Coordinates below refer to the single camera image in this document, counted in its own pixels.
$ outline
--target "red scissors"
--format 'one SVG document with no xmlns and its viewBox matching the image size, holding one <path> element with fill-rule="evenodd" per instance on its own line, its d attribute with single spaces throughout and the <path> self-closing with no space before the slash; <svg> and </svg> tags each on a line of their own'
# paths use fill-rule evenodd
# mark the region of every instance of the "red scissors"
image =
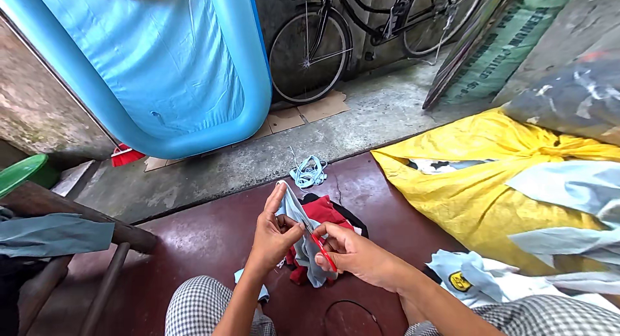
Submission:
<svg viewBox="0 0 620 336">
<path fill-rule="evenodd" d="M 329 265 L 334 270 L 334 273 L 337 273 L 338 271 L 336 270 L 336 265 L 334 264 L 334 261 L 332 261 L 332 258 L 327 254 L 327 252 L 325 251 L 325 248 L 323 248 L 323 244 L 321 244 L 321 241 L 312 233 L 312 230 L 311 230 L 312 225 L 309 222 L 310 221 L 307 221 L 307 223 L 304 223 L 306 225 L 306 230 L 308 231 L 308 233 L 310 233 L 310 237 L 312 238 L 314 243 L 319 247 L 319 250 L 325 257 L 327 262 L 329 262 Z"/>
</svg>

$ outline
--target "inflatable pool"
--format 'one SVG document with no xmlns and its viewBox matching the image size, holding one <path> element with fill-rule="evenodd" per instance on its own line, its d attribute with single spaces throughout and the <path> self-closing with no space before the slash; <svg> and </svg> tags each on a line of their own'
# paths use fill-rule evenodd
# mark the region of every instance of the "inflatable pool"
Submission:
<svg viewBox="0 0 620 336">
<path fill-rule="evenodd" d="M 0 8 L 112 134 L 149 156 L 242 141 L 267 116 L 254 0 L 0 0 Z"/>
</svg>

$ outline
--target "bicycle wheel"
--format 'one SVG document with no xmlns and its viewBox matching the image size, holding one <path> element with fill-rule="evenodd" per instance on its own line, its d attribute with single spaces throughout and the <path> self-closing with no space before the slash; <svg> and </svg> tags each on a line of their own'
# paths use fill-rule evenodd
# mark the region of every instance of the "bicycle wheel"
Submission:
<svg viewBox="0 0 620 336">
<path fill-rule="evenodd" d="M 338 12 L 330 10 L 322 41 L 308 59 L 321 19 L 320 9 L 308 7 L 307 13 L 303 10 L 284 23 L 269 50 L 275 91 L 296 106 L 326 96 L 351 58 L 351 30 Z"/>
<path fill-rule="evenodd" d="M 402 34 L 404 52 L 410 57 L 420 57 L 437 50 L 461 30 L 474 14 L 482 0 L 414 0 L 408 19 L 417 12 L 429 9 L 409 23 L 417 23 Z"/>
</svg>

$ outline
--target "person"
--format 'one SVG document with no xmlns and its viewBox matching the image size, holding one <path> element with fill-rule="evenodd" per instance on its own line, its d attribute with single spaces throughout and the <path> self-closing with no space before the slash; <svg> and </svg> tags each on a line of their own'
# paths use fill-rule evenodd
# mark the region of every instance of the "person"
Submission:
<svg viewBox="0 0 620 336">
<path fill-rule="evenodd" d="M 277 185 L 267 198 L 234 291 L 207 276 L 187 280 L 168 307 L 166 336 L 275 335 L 273 322 L 257 308 L 257 297 L 267 273 L 304 231 L 287 216 L 275 216 L 285 191 L 286 185 Z M 338 271 L 399 294 L 410 324 L 406 336 L 620 335 L 620 315 L 560 296 L 537 295 L 469 309 L 422 272 L 352 230 L 323 223 L 314 234 L 328 235 L 324 247 Z M 314 259 L 331 270 L 320 253 Z"/>
</svg>

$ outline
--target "black bicycle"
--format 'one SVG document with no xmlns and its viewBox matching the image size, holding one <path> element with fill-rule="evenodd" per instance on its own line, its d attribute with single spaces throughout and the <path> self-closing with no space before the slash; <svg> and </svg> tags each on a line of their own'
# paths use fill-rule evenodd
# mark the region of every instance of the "black bicycle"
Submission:
<svg viewBox="0 0 620 336">
<path fill-rule="evenodd" d="M 370 13 L 386 14 L 371 27 L 355 14 L 348 0 L 339 0 L 353 23 L 370 36 L 373 46 L 400 37 L 404 53 L 421 57 L 438 51 L 468 21 L 482 0 L 396 0 L 390 8 L 373 8 L 353 0 Z M 325 97 L 348 68 L 353 50 L 351 28 L 332 0 L 298 6 L 271 44 L 269 66 L 274 88 L 294 105 Z"/>
</svg>

